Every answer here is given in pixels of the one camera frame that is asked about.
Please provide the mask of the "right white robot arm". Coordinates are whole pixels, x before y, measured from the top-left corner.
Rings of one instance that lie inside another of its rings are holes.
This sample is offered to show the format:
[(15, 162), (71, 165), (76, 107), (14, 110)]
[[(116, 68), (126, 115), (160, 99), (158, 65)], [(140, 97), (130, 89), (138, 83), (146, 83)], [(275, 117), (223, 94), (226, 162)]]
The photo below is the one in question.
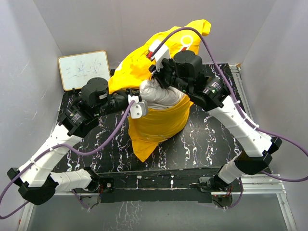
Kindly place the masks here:
[(161, 87), (174, 87), (194, 104), (216, 118), (241, 144), (243, 150), (223, 165), (200, 188), (225, 191), (244, 174), (255, 175), (266, 169), (282, 140), (257, 130), (257, 125), (231, 98), (231, 92), (219, 77), (210, 76), (200, 56), (193, 51), (170, 55), (152, 55), (149, 71)]

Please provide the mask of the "yellow Pikachu pillowcase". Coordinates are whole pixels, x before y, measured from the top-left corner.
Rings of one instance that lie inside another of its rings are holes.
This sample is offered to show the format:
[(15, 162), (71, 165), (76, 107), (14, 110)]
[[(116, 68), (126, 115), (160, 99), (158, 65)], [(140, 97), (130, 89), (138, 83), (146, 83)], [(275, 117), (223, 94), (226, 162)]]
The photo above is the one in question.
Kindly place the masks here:
[[(149, 72), (152, 62), (146, 57), (149, 46), (156, 40), (162, 41), (176, 30), (174, 26), (167, 31), (154, 34), (144, 45), (131, 52), (115, 69), (109, 79), (109, 92), (121, 89), (138, 89), (144, 80), (153, 80)], [(179, 133), (189, 118), (192, 102), (185, 95), (175, 106), (164, 109), (148, 109), (148, 114), (139, 119), (129, 118), (128, 134), (132, 140), (133, 152), (144, 162), (161, 142)]]

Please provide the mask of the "white pillow insert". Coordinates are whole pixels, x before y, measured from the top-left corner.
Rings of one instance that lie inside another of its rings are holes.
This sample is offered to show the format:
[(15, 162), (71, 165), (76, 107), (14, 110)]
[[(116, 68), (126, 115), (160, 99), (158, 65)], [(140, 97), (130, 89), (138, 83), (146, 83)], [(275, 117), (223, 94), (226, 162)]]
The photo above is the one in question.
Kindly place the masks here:
[(140, 96), (151, 109), (164, 110), (175, 106), (185, 96), (174, 87), (162, 88), (157, 80), (144, 80), (140, 84)]

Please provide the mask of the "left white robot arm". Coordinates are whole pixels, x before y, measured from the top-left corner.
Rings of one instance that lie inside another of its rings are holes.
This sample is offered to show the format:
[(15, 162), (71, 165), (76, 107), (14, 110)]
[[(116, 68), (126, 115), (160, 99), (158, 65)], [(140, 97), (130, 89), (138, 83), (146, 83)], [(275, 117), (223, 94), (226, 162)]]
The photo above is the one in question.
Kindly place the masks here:
[(101, 116), (119, 111), (125, 111), (127, 115), (131, 92), (121, 88), (109, 93), (107, 80), (100, 77), (90, 79), (30, 160), (19, 168), (8, 170), (7, 175), (19, 187), (21, 197), (32, 204), (41, 205), (55, 193), (78, 188), (96, 191), (100, 177), (90, 167), (63, 173), (54, 173), (53, 169), (68, 151), (83, 154), (73, 147), (98, 126)]

